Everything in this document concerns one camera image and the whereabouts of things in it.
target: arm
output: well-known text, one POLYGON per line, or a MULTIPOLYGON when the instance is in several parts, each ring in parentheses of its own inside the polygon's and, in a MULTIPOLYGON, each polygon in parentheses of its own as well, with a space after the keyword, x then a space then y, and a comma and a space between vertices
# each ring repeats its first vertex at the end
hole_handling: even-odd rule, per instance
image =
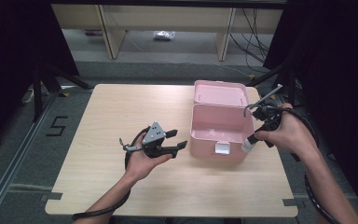
MULTIPOLYGON (((137 139, 135 145, 140 146, 144 137, 145 133, 137 139)), ((156 166, 169 160, 171 157, 172 155, 169 154, 150 159, 142 150, 132 152, 127 170, 124 175, 110 190, 108 190, 95 204, 93 204, 87 210, 87 212, 101 210, 120 202, 121 199, 124 198, 124 196, 139 180, 147 177, 156 166)), ((108 223, 109 218, 112 215, 113 212, 98 217, 80 218, 75 221, 75 224, 108 223)))
MULTIPOLYGON (((321 206, 340 223, 358 223, 356 212, 330 173, 309 130, 299 119, 283 112, 281 125, 276 131, 257 132, 255 137, 297 154, 304 163, 310 186, 321 206)), ((326 222, 319 213, 317 218, 318 222, 326 222)))

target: hand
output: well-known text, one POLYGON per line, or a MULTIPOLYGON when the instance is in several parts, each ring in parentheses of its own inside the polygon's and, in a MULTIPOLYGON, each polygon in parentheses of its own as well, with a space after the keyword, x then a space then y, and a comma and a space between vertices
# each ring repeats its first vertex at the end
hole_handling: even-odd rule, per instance
MULTIPOLYGON (((135 142, 137 147, 142 145, 146 133, 141 134, 135 142)), ((157 158, 149 158, 142 150, 134 151, 131 154, 129 164, 124 176, 129 177, 133 181, 138 181, 147 177, 150 172, 158 165, 172 158, 171 154, 162 155, 157 158)))
MULTIPOLYGON (((283 104, 280 107, 292 108, 290 104, 283 104)), ((302 121, 287 112, 282 113, 281 125, 277 130, 260 131, 255 133, 255 137, 267 140, 279 149, 295 153, 300 159, 317 148, 315 140, 302 121)))

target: wooden tabletop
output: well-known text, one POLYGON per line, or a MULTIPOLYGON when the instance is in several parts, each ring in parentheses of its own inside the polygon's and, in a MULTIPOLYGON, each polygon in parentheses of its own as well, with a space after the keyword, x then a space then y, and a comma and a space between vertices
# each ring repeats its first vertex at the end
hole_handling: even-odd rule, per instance
MULTIPOLYGON (((247 88, 250 102, 259 97, 247 88)), ((194 86, 108 85, 95 87, 53 188, 60 200, 48 200, 54 215, 83 212, 124 174, 118 138, 131 143, 158 121, 177 129, 163 146, 190 140, 194 86)), ((294 199, 275 147, 260 142, 243 162, 194 158, 189 144, 177 158, 158 166, 131 190, 115 215, 157 217, 295 217, 294 199)))

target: table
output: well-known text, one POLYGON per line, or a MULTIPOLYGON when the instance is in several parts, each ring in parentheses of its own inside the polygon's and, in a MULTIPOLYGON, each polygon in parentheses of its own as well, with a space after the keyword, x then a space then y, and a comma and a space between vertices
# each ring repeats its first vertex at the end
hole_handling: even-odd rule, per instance
MULTIPOLYGON (((250 102, 258 99, 247 88, 250 102)), ((96 86, 65 162, 48 200, 49 214, 83 212, 124 173, 124 143, 158 121, 165 130, 177 129, 163 146, 190 140, 193 86, 96 86)), ((276 148, 257 144, 244 162, 194 158, 189 144, 177 158, 158 166, 137 183, 115 215, 157 217, 295 217, 296 206, 276 148)))

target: pink toolbox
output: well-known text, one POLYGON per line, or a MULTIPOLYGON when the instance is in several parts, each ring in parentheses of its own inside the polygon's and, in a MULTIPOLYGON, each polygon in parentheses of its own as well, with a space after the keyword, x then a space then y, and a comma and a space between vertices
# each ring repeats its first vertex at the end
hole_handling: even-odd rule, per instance
POLYGON ((194 84, 190 153, 195 157, 243 161, 243 141, 255 132, 246 87, 239 83, 198 80, 194 84))

